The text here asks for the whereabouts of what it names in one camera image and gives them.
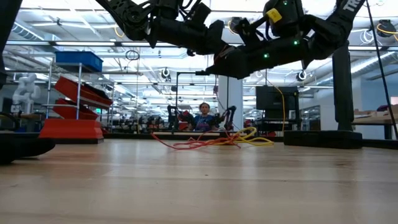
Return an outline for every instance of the red storage bin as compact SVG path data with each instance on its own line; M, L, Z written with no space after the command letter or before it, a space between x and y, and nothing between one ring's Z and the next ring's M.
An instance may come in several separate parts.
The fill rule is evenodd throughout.
M70 100L65 100L62 98L59 98L56 100L55 104L57 105L76 105L75 102L70 101ZM76 108L73 107L64 107L64 106L54 106L53 108L54 112L59 114L65 119L76 119ZM79 119L90 119L90 120L95 120L97 119L98 115L91 110L87 109L85 106L82 104L80 105L79 108Z
M60 79L55 84L54 88L60 93L64 94L66 97L74 102L77 102L77 90L78 84L72 80L64 77ZM80 103L95 106L101 109L108 109L112 105L112 100L103 98L97 95L95 92L91 91L84 85L80 86Z

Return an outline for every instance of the robot arm mount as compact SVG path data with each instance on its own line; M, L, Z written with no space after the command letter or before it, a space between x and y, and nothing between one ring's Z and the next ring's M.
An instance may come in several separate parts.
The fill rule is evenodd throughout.
M214 65L197 75L245 78L252 72L302 61L306 69L312 60L329 57L343 46L353 21L365 0L336 0L336 9L326 20L305 15L301 0L269 0L263 17L252 24L242 19L234 28L244 45L233 47L221 40L222 21L204 25L211 10L197 0L185 12L183 0L96 0L114 18L131 40L146 40L152 48L158 41L188 49L188 54L214 54ZM177 21L181 13L184 21ZM257 28L265 24L265 36ZM269 36L269 30L277 38ZM307 37L314 30L315 34Z

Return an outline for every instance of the ceiling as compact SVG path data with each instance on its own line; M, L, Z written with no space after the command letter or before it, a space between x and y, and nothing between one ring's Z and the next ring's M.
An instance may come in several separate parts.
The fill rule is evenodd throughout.
M266 0L203 0L207 6L210 6L213 12L207 18L205 24L210 25L217 19L228 22L233 17L247 17L255 21L262 15L262 9ZM324 0L302 0L307 13L326 18L332 11L334 1ZM390 19L392 23L398 24L398 12L396 11L396 0L370 0L374 21L380 19ZM30 37L31 40L62 40L62 41L129 41L123 36L122 31L115 26L113 18L106 12L95 0L24 0L18 14L16 22L29 32L35 34ZM363 7L358 13L354 22L353 33L349 37L350 45L372 45L373 42L366 42L370 38L363 29L369 28L368 12ZM26 40L26 36L21 33L12 32L10 40ZM223 31L223 40L228 43L240 44L242 40L238 35L232 34L228 28ZM382 45L396 46L394 37L379 38ZM6 66L10 69L25 68L36 70L47 70L51 62L53 53L51 47L34 46L7 46L4 53ZM153 113L165 114L165 107L174 103L175 94L171 91L171 85L146 85L146 83L162 83L162 71L168 68L172 83L176 81L176 72L194 72L203 70L210 66L213 56L195 56L188 57L185 49L176 47L60 47L59 50L85 50L93 51L103 59L103 76L87 75L84 77L86 82L95 82L101 79L102 83L94 83L101 88L106 82L119 82L117 85L116 97L120 113ZM136 50L140 53L139 60L127 60L126 52ZM352 52L351 60L366 60L374 57L375 52ZM244 111L249 116L255 108L255 95L253 85L265 84L264 75L267 73L267 79L275 85L302 85L296 80L296 73L301 71L301 63L295 62L279 66L268 71L253 73L250 77L244 79ZM131 72L137 72L138 75L131 75ZM331 59L312 62L306 72L314 79L315 77L328 78L331 76ZM65 71L56 70L56 75L66 75ZM195 76L192 74L182 74L179 76L180 83L196 83L195 86L180 86L179 95L182 96L181 105L190 105L194 111L197 111L197 105L202 101L209 101L213 108L216 108L217 101L213 95L213 86L216 85L216 77ZM306 91L310 96L317 89ZM131 100L131 96L136 96L139 100Z

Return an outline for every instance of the blue bin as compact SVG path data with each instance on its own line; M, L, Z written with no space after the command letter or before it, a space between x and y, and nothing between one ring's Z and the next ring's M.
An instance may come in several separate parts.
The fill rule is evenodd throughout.
M78 72L80 63L83 72L102 72L103 61L93 52L61 51L55 53L55 63L69 72Z

